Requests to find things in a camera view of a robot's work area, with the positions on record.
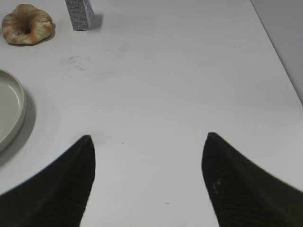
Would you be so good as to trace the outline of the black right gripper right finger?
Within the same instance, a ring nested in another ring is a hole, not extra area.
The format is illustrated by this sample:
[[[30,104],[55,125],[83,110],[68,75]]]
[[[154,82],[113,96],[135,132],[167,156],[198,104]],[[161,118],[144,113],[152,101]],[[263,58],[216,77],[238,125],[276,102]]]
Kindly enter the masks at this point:
[[[303,225],[302,191],[254,164],[215,132],[207,135],[201,169],[219,226]]]

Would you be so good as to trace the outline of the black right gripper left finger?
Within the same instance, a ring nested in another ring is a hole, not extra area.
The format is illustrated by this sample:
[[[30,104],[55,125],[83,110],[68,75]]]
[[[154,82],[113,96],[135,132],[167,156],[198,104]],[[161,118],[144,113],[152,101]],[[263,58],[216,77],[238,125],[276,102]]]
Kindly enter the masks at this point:
[[[80,226],[95,169],[93,141],[84,135],[39,173],[1,194],[0,225]]]

